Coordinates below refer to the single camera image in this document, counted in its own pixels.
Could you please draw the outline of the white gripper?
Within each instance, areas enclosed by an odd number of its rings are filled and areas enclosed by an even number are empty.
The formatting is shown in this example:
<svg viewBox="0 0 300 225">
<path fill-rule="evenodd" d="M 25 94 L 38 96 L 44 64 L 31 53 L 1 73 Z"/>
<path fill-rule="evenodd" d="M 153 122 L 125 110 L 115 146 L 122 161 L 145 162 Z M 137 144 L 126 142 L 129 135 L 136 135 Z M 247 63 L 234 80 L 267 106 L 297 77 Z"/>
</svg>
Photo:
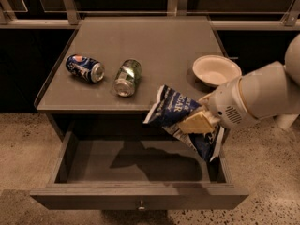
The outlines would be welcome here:
<svg viewBox="0 0 300 225">
<path fill-rule="evenodd" d="M 242 78 L 220 85 L 214 92 L 201 97 L 198 103 L 208 103 L 209 111 L 198 111 L 178 123 L 186 134 L 210 133 L 220 123 L 224 128 L 241 128 L 255 125 L 259 120 L 253 116 L 244 103 Z"/>
</svg>

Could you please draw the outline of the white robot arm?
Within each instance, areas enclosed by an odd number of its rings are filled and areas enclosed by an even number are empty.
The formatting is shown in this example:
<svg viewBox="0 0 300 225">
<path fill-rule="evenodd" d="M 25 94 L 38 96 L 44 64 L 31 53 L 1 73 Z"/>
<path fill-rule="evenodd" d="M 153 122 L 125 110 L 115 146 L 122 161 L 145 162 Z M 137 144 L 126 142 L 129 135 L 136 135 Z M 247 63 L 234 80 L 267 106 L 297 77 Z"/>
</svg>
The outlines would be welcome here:
<svg viewBox="0 0 300 225">
<path fill-rule="evenodd" d="M 201 107 L 178 123 L 185 133 L 208 133 L 252 126 L 282 114 L 300 113 L 300 36 L 285 52 L 285 62 L 274 62 L 220 85 L 200 99 Z"/>
</svg>

